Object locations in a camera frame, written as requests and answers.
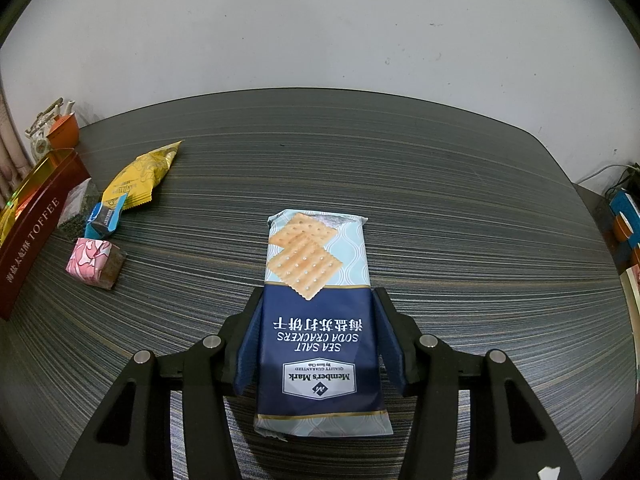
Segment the blue soda crackers pack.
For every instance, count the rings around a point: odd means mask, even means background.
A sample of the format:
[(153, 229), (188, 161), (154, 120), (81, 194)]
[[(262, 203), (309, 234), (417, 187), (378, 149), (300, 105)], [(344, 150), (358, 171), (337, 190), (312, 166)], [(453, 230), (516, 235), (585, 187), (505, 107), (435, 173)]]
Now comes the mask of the blue soda crackers pack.
[(363, 226), (285, 209), (271, 216), (254, 428), (296, 438), (387, 437)]

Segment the yellow Wan Li Yuan packet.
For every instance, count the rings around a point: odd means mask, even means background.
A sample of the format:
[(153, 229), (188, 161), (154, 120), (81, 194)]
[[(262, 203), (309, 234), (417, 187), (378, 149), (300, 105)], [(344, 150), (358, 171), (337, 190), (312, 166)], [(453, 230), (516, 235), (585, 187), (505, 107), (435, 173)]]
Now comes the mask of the yellow Wan Li Yuan packet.
[(102, 203), (115, 207), (122, 196), (123, 210), (149, 203), (154, 188), (162, 182), (178, 154), (181, 141), (138, 156), (111, 180), (102, 194)]

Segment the pink wrapped snack cube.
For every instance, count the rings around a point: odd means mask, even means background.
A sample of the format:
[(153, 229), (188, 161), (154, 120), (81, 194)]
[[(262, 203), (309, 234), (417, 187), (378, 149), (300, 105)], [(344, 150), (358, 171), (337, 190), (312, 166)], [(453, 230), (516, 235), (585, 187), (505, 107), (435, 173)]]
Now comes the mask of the pink wrapped snack cube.
[(126, 260), (126, 252), (109, 240), (79, 237), (65, 271), (81, 283), (110, 290)]

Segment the small blue snack packet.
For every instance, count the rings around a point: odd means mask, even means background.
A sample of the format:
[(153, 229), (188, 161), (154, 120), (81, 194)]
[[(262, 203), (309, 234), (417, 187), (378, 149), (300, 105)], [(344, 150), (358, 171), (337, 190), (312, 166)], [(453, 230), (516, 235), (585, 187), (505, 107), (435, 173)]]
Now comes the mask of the small blue snack packet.
[(117, 229), (120, 213), (124, 208), (128, 194), (120, 196), (114, 206), (98, 203), (94, 206), (86, 222), (85, 238), (90, 240), (106, 240)]

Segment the red gold toffee tin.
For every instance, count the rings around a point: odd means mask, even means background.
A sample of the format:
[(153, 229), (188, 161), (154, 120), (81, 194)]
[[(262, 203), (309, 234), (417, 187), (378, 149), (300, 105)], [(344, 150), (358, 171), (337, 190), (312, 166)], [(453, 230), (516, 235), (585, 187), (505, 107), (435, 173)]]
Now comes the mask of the red gold toffee tin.
[(29, 171), (1, 211), (1, 317), (8, 320), (35, 258), (58, 219), (68, 192), (89, 177), (79, 154), (60, 148)]

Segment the grey tea leaf packet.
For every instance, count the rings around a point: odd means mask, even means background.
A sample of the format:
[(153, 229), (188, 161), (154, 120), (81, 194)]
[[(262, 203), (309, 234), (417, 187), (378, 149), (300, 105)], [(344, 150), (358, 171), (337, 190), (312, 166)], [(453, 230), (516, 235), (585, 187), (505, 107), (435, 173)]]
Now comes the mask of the grey tea leaf packet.
[(102, 192), (93, 178), (88, 178), (72, 188), (67, 194), (58, 218), (58, 232), (69, 240), (82, 237), (89, 214), (101, 197)]

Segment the books stack at right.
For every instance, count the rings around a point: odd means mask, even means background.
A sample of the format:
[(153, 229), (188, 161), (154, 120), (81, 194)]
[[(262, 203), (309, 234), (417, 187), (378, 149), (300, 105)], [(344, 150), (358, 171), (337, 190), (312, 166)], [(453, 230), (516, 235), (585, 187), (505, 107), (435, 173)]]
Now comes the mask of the books stack at right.
[(620, 278), (630, 295), (631, 318), (639, 322), (639, 205), (626, 190), (617, 191), (610, 208), (620, 248)]

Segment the orange lidded tea cup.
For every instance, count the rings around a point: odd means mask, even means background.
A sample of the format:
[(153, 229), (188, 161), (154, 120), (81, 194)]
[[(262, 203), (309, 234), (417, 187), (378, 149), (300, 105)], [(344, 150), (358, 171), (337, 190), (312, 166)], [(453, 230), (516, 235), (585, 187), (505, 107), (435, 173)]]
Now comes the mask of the orange lidded tea cup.
[(74, 148), (79, 142), (79, 126), (75, 114), (56, 118), (47, 134), (47, 140), (54, 150)]

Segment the porcelain floral teapot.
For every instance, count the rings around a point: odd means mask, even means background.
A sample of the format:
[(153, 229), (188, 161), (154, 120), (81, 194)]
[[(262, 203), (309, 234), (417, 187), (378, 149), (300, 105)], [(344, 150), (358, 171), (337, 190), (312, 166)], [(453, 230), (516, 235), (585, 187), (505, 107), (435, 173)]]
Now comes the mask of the porcelain floral teapot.
[(55, 130), (62, 128), (74, 112), (74, 100), (66, 100), (62, 96), (56, 99), (25, 130), (30, 154), (34, 162), (40, 162), (50, 151), (62, 148), (62, 140), (55, 141)]

